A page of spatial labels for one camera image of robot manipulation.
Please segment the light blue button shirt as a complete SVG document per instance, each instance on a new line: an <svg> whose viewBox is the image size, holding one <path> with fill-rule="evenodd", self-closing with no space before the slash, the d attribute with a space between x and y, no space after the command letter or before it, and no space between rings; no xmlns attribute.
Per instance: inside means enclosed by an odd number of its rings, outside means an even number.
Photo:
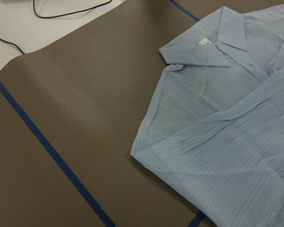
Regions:
<svg viewBox="0 0 284 227"><path fill-rule="evenodd" d="M131 155L219 227L284 227L284 5L222 7L160 53Z"/></svg>

